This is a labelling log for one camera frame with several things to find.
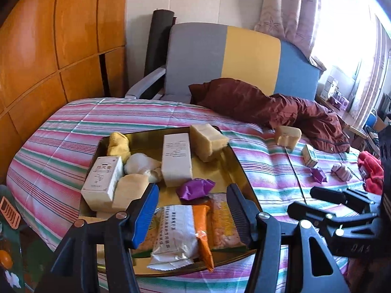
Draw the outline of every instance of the window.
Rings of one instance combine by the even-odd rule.
[[[376,30],[367,0],[321,0],[313,49],[326,68],[337,66],[357,79],[364,52],[374,52]]]

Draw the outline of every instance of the gold tray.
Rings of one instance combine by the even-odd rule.
[[[162,160],[163,150],[163,137],[166,134],[176,133],[189,133],[189,127],[183,128],[165,128],[151,131],[142,131],[126,134],[130,143],[130,151],[134,153],[144,153],[149,157],[156,160]],[[91,166],[94,164],[96,159],[100,156],[106,156],[107,148],[109,145],[109,137],[104,137],[99,141],[97,150],[92,158]],[[240,165],[236,155],[234,154],[230,145],[225,147],[218,159],[208,163],[202,162],[195,154],[192,153],[192,167],[193,177],[210,179],[216,183],[211,193],[225,193],[227,186],[236,183],[240,188],[246,199],[252,200],[261,211],[261,206],[257,201],[257,197],[248,181],[246,174],[244,173],[242,166]],[[176,194],[176,188],[167,188],[164,181],[157,184],[159,186],[159,203],[158,207],[167,205],[178,205],[178,204],[191,204],[189,201],[181,202]],[[95,216],[94,212],[91,211],[88,205],[82,199],[80,214],[83,216]],[[208,225],[208,237],[209,245],[212,248],[214,246],[212,236],[212,226],[210,216],[207,219]],[[255,250],[224,250],[224,251],[213,251],[213,260],[215,266],[221,266],[227,263],[241,260],[249,255],[255,253]],[[187,274],[205,270],[205,264],[202,261],[196,261],[194,264],[189,266],[172,270],[172,271],[158,271],[147,268],[151,258],[132,258],[134,273],[138,277],[165,277]],[[106,268],[104,265],[98,264],[98,271],[105,273]]]

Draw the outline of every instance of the brown cloth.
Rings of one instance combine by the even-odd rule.
[[[267,96],[257,87],[232,78],[214,79],[189,88],[192,104],[271,129],[278,125],[294,126],[318,150],[349,152],[350,145],[337,114],[316,102],[281,94]]]

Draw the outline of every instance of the pink striped blanket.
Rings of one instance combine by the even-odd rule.
[[[242,123],[194,105],[174,102],[128,100],[118,98],[86,99],[67,104],[51,116],[15,155],[7,175],[7,186],[15,196],[25,221],[55,249],[77,219],[80,189],[98,141],[113,131],[123,133],[210,123],[230,138],[230,145],[245,170],[264,211],[282,221],[291,221],[286,211],[293,201],[304,201],[339,216],[352,215],[342,205],[312,199],[314,183],[304,165],[302,138],[292,152],[275,145],[273,131],[255,124]],[[317,151],[319,166],[327,175],[330,189],[362,189],[357,178],[358,151],[328,154]],[[342,162],[357,175],[348,183],[332,172]],[[140,278],[141,292],[243,292],[253,257],[216,268],[215,272],[197,272],[179,277]],[[347,260],[336,257],[341,268]],[[282,247],[278,292],[284,292],[287,248]],[[107,287],[105,275],[100,284]]]

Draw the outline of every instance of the orange packet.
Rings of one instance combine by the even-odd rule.
[[[193,207],[195,236],[198,240],[199,254],[204,261],[206,268],[212,272],[215,268],[212,252],[208,244],[208,234],[206,232],[206,214],[210,207],[206,205],[197,205]]]

